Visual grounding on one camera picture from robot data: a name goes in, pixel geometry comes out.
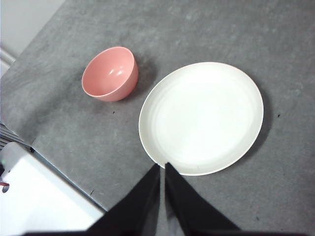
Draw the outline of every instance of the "gray countertop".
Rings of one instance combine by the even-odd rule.
[[[122,101],[97,101],[82,73],[118,45],[134,52],[139,82]],[[200,61],[251,76],[265,117],[237,163],[185,179],[242,229],[315,233],[315,1],[67,0],[2,77],[1,120],[110,209],[153,165],[137,127],[146,95]]]

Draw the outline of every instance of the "plate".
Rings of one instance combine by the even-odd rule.
[[[240,69],[219,62],[184,66],[147,96],[139,117],[143,148],[182,175],[220,171],[253,145],[263,120],[261,94]]]

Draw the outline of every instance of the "wall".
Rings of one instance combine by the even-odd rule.
[[[64,0],[1,0],[1,77]]]

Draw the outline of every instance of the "pink bowl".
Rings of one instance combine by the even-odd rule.
[[[128,96],[138,81],[138,66],[128,48],[106,49],[90,61],[82,76],[86,94],[102,101]]]

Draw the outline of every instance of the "white object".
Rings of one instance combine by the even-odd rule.
[[[86,230],[104,214],[17,143],[0,156],[10,184],[6,193],[0,188],[1,236]]]
[[[141,143],[153,161],[181,174],[206,175],[240,159],[263,120],[261,94],[243,71],[224,63],[184,66],[161,80],[139,118]]]

